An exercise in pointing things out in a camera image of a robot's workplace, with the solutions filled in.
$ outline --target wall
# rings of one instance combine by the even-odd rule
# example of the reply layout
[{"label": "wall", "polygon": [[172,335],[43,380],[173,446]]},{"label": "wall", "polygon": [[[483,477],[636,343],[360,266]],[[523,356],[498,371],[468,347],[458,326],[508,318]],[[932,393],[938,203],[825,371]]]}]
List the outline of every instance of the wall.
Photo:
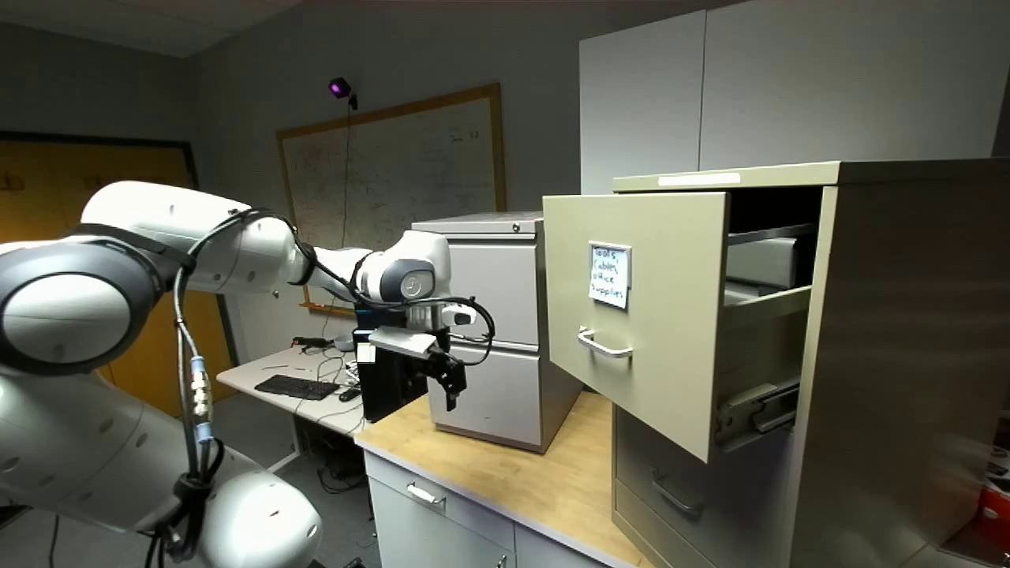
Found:
[{"label": "wall", "polygon": [[0,25],[0,130],[191,139],[182,64]]},{"label": "wall", "polygon": [[[199,170],[214,191],[289,212],[274,133],[343,118],[333,75],[357,84],[360,110],[502,83],[508,208],[541,208],[544,191],[579,191],[579,40],[698,5],[309,0],[191,64]],[[343,329],[297,301],[231,297],[240,356]]]},{"label": "wall", "polygon": [[1010,158],[1010,70],[1008,70],[1008,83],[1004,83],[1002,125],[997,125],[997,139],[996,139],[991,155]]}]

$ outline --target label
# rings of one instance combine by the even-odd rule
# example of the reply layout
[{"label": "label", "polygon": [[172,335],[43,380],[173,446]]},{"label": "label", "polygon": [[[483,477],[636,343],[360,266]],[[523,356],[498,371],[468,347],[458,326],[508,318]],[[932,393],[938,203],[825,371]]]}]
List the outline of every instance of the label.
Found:
[{"label": "label", "polygon": [[591,242],[591,297],[629,308],[632,247]]}]

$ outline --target robotic manipulator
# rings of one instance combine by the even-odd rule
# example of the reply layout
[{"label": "robotic manipulator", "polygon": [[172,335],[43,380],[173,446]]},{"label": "robotic manipulator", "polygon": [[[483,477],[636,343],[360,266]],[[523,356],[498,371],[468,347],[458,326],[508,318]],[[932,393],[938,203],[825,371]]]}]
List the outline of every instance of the robotic manipulator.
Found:
[{"label": "robotic manipulator", "polygon": [[[319,288],[351,302],[369,340],[423,359],[447,397],[465,389],[448,317],[494,317],[448,297],[448,242],[408,230],[393,248],[316,248],[242,203],[110,183],[75,234],[0,242],[0,497],[153,536],[150,566],[309,566],[319,515],[283,478],[231,452],[213,426],[208,375],[182,292]],[[173,292],[182,421],[110,389],[120,356]]]}]

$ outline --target beige filing cabinet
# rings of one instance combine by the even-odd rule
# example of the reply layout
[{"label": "beige filing cabinet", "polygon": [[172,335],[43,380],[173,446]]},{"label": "beige filing cabinet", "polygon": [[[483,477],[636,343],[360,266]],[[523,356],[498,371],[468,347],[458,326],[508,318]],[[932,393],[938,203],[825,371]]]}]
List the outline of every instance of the beige filing cabinet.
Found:
[{"label": "beige filing cabinet", "polygon": [[978,502],[1010,165],[783,165],[550,196],[553,359],[617,401],[656,566],[901,566]]}]

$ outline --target drawer front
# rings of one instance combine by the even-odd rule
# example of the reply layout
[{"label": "drawer front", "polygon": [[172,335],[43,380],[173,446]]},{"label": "drawer front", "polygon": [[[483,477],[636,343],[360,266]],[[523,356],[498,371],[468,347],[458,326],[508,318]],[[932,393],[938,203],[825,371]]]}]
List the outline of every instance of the drawer front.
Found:
[{"label": "drawer front", "polygon": [[515,549],[515,530],[511,522],[473,505],[471,497],[461,497],[440,484],[410,472],[404,466],[394,466],[377,455],[366,455],[366,472],[374,484],[399,492],[404,502],[417,505],[413,515],[423,515],[425,522],[447,522],[455,523],[458,530],[495,543],[498,549]]},{"label": "drawer front", "polygon": [[[483,349],[452,347],[458,359],[480,359]],[[430,380],[430,410],[440,426],[468,430],[515,446],[544,443],[541,408],[541,356],[494,349],[480,365],[468,369],[468,391],[455,410],[447,391]]]},{"label": "drawer front", "polygon": [[534,242],[452,242],[455,297],[478,297],[495,318],[495,347],[541,347]]},{"label": "drawer front", "polygon": [[614,426],[617,518],[644,549],[670,566],[789,566],[786,433],[701,464],[623,410]]},{"label": "drawer front", "polygon": [[519,568],[603,568],[603,562],[582,556],[526,527],[515,527],[515,566]]},{"label": "drawer front", "polygon": [[550,196],[544,217],[553,362],[707,461],[725,196]]},{"label": "drawer front", "polygon": [[369,484],[387,568],[511,568],[515,551],[440,511]]}]

